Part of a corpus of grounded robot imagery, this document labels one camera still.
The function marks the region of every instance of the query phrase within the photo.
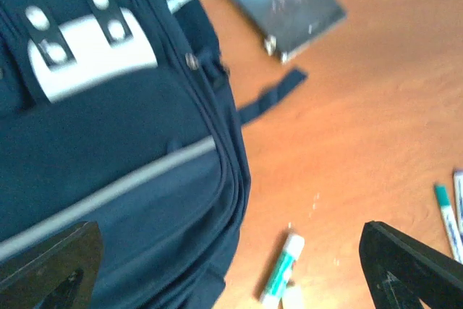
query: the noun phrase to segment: pen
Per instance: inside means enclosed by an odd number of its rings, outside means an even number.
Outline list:
[[[463,243],[456,227],[454,209],[451,208],[447,189],[444,185],[435,184],[434,190],[439,206],[441,207],[442,220],[447,231],[447,236],[449,237],[454,259],[457,262],[463,263]]]
[[[456,205],[456,222],[460,236],[463,235],[463,171],[456,170],[454,172],[455,186],[455,205]]]

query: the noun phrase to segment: backpack strap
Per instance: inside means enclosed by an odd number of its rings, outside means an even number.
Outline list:
[[[238,110],[241,124],[250,123],[254,119],[257,119],[260,115],[267,112],[269,109],[274,107],[280,101],[282,101],[289,93],[291,93],[301,82],[307,79],[307,73],[293,69],[288,72],[285,77],[273,86],[270,90],[267,90],[261,97],[256,101],[243,106]]]

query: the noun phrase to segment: zipper pull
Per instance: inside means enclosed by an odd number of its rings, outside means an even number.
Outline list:
[[[191,70],[198,70],[200,67],[200,62],[197,60],[194,54],[185,54],[185,60],[187,61],[187,66]]]

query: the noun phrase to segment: glue stick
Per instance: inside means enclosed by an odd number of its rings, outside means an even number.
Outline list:
[[[279,306],[283,291],[291,279],[294,262],[297,261],[304,248],[304,242],[304,238],[298,234],[288,235],[266,288],[260,295],[260,302],[266,308],[275,309]]]

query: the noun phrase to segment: teal marker cap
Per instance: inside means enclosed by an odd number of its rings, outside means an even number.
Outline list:
[[[447,195],[447,189],[444,185],[435,184],[434,190],[436,192],[437,201],[439,206],[450,206],[449,195]]]

